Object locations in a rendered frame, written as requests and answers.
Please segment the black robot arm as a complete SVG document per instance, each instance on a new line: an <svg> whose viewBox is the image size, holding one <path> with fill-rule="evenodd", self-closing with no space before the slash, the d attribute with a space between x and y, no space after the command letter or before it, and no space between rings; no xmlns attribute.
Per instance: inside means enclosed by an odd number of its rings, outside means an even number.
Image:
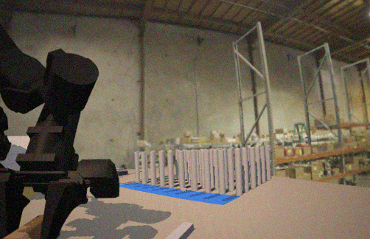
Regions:
<svg viewBox="0 0 370 239"><path fill-rule="evenodd" d="M11 111L25 114L45 103L36 124L47 120L60 122L76 135L80 112L98 77L99 70L90 58L62 49L48 52L45 68L38 59L23 53L0 24L0 93ZM7 129L7 115L0 107L2 161L11 148L4 135Z"/></svg>

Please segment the blue tape strip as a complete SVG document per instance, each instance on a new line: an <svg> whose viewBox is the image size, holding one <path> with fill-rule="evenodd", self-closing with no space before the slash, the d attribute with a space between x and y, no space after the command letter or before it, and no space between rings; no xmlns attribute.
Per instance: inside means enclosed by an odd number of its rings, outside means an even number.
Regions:
<svg viewBox="0 0 370 239"><path fill-rule="evenodd" d="M239 197L236 195L221 195L217 193L202 193L187 190L182 192L180 189L160 187L149 184L139 184L139 183L127 183L120 184L120 187L125 187L130 190L138 190L146 193L154 193L158 195L165 195L174 198L182 198L190 201L202 201L210 204L221 204L224 205L235 198Z"/></svg>

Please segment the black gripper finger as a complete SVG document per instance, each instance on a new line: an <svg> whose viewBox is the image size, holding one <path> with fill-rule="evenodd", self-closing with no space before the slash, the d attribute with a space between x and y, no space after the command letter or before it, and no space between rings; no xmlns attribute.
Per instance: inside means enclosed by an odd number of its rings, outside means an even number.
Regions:
<svg viewBox="0 0 370 239"><path fill-rule="evenodd" d="M22 211L29 202L7 181L0 181L0 239L19 229Z"/></svg>
<svg viewBox="0 0 370 239"><path fill-rule="evenodd" d="M88 202L75 182L50 181L48 187L40 239L56 239L71 211Z"/></svg>

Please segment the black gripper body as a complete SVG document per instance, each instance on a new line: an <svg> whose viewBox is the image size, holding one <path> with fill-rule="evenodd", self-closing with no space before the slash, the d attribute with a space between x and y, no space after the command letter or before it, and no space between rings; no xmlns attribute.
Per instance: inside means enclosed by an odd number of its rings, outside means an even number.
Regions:
<svg viewBox="0 0 370 239"><path fill-rule="evenodd" d="M70 157L75 154L75 135L69 126L47 120L28 127L26 133L30 138L26 153L18 153L15 159L20 171L0 163L0 181L7 181L22 195L24 187L48 187L50 181L72 181L85 196L90 187L95 198L119 197L119 177L110 159L81 159L77 171L68 170Z"/></svg>

